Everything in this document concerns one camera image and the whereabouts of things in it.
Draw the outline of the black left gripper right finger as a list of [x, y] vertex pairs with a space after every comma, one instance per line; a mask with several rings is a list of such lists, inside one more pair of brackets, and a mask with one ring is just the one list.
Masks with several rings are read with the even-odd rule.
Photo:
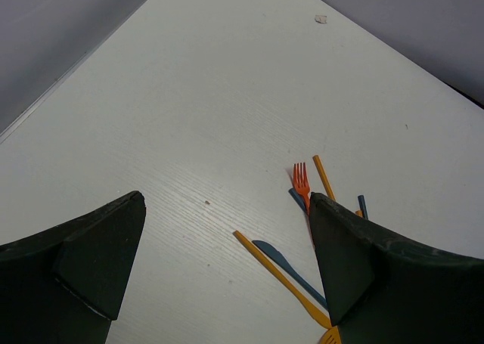
[[411, 240], [321, 193], [309, 225], [344, 343], [481, 343], [483, 261]]

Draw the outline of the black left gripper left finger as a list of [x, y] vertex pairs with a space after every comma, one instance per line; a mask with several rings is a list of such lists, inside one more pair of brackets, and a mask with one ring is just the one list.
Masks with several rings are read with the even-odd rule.
[[132, 191], [1, 247], [3, 343], [104, 343], [123, 303], [146, 217]]

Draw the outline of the orange plastic knife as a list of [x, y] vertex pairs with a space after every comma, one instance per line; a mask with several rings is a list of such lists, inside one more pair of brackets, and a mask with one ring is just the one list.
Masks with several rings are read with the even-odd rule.
[[309, 313], [318, 324], [325, 329], [332, 328], [330, 319], [315, 305], [313, 305], [298, 289], [265, 257], [265, 255], [241, 232], [234, 231], [233, 235], [239, 242], [250, 252], [274, 277], [276, 277], [302, 304], [304, 309]]

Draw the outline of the orange fork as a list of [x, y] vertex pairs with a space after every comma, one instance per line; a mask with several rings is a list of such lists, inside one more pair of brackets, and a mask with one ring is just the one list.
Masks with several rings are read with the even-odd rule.
[[341, 344], [340, 332], [338, 327], [332, 327], [322, 336], [320, 344]]

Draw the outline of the dark blue plastic knife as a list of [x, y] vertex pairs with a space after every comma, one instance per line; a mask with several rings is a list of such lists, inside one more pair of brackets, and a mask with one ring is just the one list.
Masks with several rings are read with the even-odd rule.
[[253, 240], [252, 243], [267, 257], [275, 262], [280, 268], [288, 273], [310, 296], [312, 296], [323, 308], [327, 309], [326, 299], [302, 276], [300, 276], [286, 258], [270, 243], [262, 240]]

